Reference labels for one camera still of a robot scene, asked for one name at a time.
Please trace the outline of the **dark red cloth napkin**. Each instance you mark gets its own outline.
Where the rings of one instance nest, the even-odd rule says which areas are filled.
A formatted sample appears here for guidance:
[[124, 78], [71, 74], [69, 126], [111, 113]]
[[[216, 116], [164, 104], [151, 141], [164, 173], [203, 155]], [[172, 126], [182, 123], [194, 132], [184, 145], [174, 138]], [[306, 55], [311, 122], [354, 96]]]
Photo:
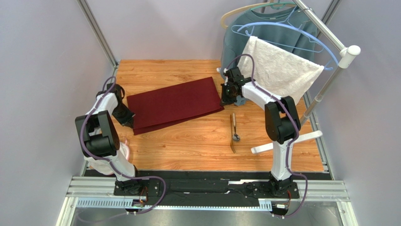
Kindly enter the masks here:
[[224, 110], [212, 77], [127, 97], [140, 135]]

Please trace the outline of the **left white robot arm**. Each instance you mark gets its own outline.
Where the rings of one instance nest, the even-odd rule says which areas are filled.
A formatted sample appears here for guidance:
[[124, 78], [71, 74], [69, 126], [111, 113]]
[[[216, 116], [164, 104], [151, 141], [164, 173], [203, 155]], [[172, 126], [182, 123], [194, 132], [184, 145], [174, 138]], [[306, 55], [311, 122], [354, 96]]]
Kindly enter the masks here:
[[134, 179], [138, 170], [128, 162], [129, 147], [120, 141], [112, 122], [115, 118], [120, 125], [133, 128], [134, 113], [122, 102], [125, 91], [120, 85], [106, 88], [97, 93], [92, 109], [75, 119], [82, 153], [95, 171], [116, 176], [115, 185], [121, 192], [139, 195], [144, 185]]

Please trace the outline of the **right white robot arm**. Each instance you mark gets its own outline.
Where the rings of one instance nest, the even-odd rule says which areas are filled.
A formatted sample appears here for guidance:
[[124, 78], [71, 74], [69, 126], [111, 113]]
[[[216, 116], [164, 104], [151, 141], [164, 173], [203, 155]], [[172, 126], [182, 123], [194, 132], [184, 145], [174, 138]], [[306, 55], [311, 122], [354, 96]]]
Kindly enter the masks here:
[[292, 97], [280, 97], [262, 88], [251, 77], [244, 77], [235, 67], [224, 73], [221, 105], [231, 105], [244, 97], [264, 110], [265, 130], [273, 142], [272, 178], [267, 189], [272, 196], [287, 193], [292, 182], [291, 154], [301, 129], [295, 101]]

